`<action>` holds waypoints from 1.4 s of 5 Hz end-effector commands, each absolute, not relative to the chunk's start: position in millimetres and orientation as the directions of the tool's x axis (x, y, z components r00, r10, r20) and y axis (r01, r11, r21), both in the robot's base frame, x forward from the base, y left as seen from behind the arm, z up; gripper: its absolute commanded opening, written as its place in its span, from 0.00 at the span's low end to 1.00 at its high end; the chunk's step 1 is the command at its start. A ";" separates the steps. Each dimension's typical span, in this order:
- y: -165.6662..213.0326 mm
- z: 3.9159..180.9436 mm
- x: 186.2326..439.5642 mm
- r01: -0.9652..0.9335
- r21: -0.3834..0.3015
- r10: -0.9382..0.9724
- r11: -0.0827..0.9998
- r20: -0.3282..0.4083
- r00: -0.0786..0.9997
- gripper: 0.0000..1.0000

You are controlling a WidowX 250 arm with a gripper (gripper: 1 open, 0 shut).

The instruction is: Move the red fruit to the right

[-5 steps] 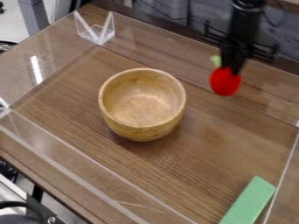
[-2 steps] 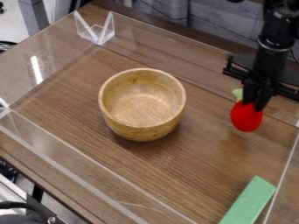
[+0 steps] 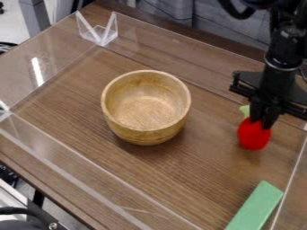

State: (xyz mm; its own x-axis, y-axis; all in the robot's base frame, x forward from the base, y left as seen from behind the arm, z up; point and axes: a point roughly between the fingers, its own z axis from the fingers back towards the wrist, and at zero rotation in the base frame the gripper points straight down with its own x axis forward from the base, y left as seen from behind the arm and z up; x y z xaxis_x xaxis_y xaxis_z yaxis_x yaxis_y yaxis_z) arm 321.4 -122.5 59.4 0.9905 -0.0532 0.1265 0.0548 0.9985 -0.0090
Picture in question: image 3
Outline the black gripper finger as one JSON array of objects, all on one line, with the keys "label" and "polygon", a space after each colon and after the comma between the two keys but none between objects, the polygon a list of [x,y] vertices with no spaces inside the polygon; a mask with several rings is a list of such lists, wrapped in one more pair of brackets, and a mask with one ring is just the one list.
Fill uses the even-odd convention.
[{"label": "black gripper finger", "polygon": [[249,118],[251,122],[256,122],[261,119],[265,106],[259,98],[252,98],[249,105]]},{"label": "black gripper finger", "polygon": [[269,106],[265,108],[264,116],[261,118],[263,129],[272,128],[280,113],[281,109],[279,106]]}]

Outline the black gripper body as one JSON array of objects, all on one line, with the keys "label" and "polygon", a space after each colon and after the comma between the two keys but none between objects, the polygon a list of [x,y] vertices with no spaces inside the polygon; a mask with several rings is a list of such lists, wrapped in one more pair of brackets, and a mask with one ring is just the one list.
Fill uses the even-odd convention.
[{"label": "black gripper body", "polygon": [[279,106],[281,114],[307,120],[307,90],[296,83],[301,62],[277,63],[265,60],[261,72],[235,71],[229,90],[249,101],[259,98],[265,108]]}]

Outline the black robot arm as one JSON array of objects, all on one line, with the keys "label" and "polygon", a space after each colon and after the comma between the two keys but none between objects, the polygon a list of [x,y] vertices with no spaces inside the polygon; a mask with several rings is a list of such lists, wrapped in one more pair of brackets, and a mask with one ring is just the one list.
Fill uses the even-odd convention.
[{"label": "black robot arm", "polygon": [[307,120],[307,87],[297,84],[297,72],[307,59],[307,0],[241,0],[243,11],[231,0],[219,0],[237,20],[255,11],[269,12],[271,41],[260,72],[232,73],[229,90],[249,101],[249,119],[269,129],[277,117],[288,114]]}]

